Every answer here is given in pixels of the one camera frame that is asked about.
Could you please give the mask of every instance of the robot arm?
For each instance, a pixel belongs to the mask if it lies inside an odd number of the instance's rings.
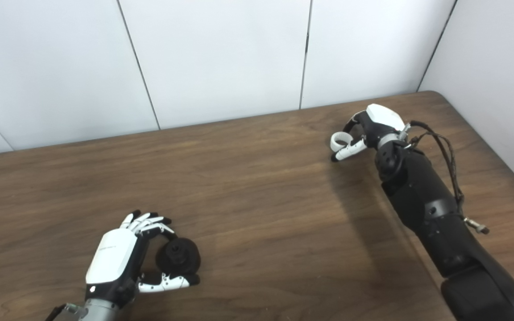
[[[86,274],[84,307],[67,303],[54,310],[46,321],[61,311],[84,321],[113,321],[140,292],[162,292],[199,284],[197,246],[178,238],[167,226],[171,220],[157,213],[128,214],[120,228],[102,236]],[[161,272],[143,272],[149,241],[156,236],[169,240],[156,254]]]
[[[514,321],[514,279],[467,226],[483,234],[489,230],[463,215],[459,199],[451,194],[426,155],[415,148],[418,138],[414,144],[406,141],[410,126],[423,123],[404,126],[395,112],[373,107],[358,113],[355,124],[363,126],[366,146],[377,150],[381,186],[400,221],[418,236],[445,278],[441,294],[451,312],[459,321]],[[426,134],[437,138],[430,130]],[[340,160],[338,151],[334,152],[332,160]],[[454,188],[458,193],[456,182]]]

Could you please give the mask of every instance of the wooden table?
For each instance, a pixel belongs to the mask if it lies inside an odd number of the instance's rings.
[[[141,295],[133,321],[453,320],[374,153],[329,161],[330,135],[372,102],[451,139],[466,213],[514,276],[514,175],[424,92],[0,154],[0,321],[82,301],[98,241],[134,209],[196,241],[202,283]],[[434,144],[420,147],[447,181]]]

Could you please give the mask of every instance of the robotic finger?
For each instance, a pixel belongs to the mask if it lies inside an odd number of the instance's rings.
[[[200,283],[201,259],[189,239],[178,238],[169,218],[136,210],[120,228],[102,236],[86,274],[84,307],[70,303],[51,312],[46,321],[66,311],[84,321],[114,321],[141,292],[162,292]],[[155,236],[169,240],[156,254],[159,272],[141,272],[149,241]]]

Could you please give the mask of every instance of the cable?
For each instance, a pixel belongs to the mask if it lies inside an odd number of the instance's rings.
[[[64,304],[64,305],[59,305],[58,307],[55,307],[51,313],[49,313],[49,316],[47,317],[47,319],[45,319],[45,321],[53,321],[57,315],[59,315],[61,313],[61,311],[63,311],[65,309],[67,305]]]
[[[451,142],[449,142],[449,140],[445,136],[442,136],[442,135],[434,132],[434,130],[432,130],[432,128],[430,128],[430,126],[428,126],[428,124],[426,124],[426,123],[419,122],[417,120],[412,120],[410,122],[410,125],[418,126],[420,128],[424,128],[425,130],[427,130],[427,132],[425,132],[424,134],[421,134],[420,136],[416,136],[416,137],[412,138],[412,140],[410,141],[410,144],[413,148],[415,148],[418,145],[418,143],[424,136],[429,135],[429,136],[434,137],[434,140],[436,141],[437,146],[439,146],[439,148],[441,150],[441,154],[443,155],[443,158],[445,159],[445,163],[446,163],[447,169],[449,171],[449,176],[451,178],[451,184],[453,185],[453,195],[457,202],[457,208],[459,210],[459,213],[463,214],[462,205],[463,205],[463,201],[465,199],[465,195],[463,195],[463,192],[459,188],[459,182],[457,181],[457,165],[455,163],[455,152],[453,151],[453,146],[451,145]],[[447,147],[449,149],[449,156],[447,155],[445,147],[440,139],[444,140],[445,143],[447,144]]]

